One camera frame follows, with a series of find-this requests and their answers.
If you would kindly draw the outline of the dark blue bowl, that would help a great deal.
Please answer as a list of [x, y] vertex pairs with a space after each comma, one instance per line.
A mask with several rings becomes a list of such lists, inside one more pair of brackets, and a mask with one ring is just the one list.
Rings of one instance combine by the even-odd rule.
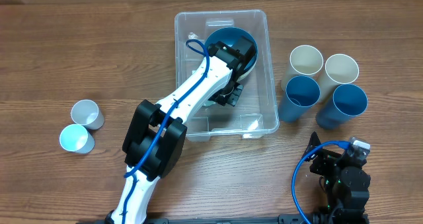
[[258, 56], [257, 43], [247, 31], [237, 27], [220, 28], [208, 36], [205, 42], [205, 46], [208, 47], [210, 44], [215, 44], [218, 41], [222, 41], [224, 44], [232, 47], [242, 36], [250, 40], [254, 44], [256, 50], [252, 59], [248, 62], [247, 66], [245, 67], [245, 74], [247, 74], [254, 67]]

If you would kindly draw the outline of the small light blue cup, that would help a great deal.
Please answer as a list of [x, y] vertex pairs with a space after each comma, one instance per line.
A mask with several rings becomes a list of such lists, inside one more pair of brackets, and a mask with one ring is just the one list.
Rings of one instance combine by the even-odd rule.
[[71, 124], [61, 131], [59, 144], [66, 151], [86, 154], [94, 149], [95, 140], [84, 126]]

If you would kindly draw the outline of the cream bowl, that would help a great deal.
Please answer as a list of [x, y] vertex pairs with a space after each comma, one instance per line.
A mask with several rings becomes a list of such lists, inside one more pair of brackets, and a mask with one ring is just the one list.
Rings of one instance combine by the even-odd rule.
[[246, 78], [250, 73], [251, 73], [251, 71], [254, 69], [254, 67], [255, 67], [255, 65], [256, 65], [256, 61], [248, 68], [248, 70], [246, 71], [246, 72], [244, 72], [238, 79], [237, 79], [237, 82], [240, 82], [240, 81], [242, 81], [244, 78]]

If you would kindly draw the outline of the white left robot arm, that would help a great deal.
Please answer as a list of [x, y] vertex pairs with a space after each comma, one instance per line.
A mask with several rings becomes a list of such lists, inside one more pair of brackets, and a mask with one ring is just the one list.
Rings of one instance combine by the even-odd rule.
[[158, 181], [182, 153], [186, 122], [207, 100], [236, 105], [243, 89], [238, 80], [254, 64], [255, 42], [240, 36], [231, 46], [217, 41], [200, 47], [204, 59], [194, 74], [157, 103], [144, 100], [136, 108], [122, 146], [126, 183], [105, 223], [143, 223]]

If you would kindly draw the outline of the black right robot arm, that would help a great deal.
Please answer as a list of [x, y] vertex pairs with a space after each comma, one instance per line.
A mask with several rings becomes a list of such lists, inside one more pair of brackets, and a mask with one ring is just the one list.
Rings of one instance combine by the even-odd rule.
[[343, 153], [319, 149], [307, 156], [320, 145], [320, 139], [314, 132], [303, 154], [311, 161], [309, 170], [320, 175], [319, 184], [327, 197], [328, 206], [319, 207], [306, 217], [311, 223], [369, 224], [365, 205], [369, 200], [371, 176], [363, 166], [367, 163], [370, 144], [357, 137], [348, 140], [348, 148]]

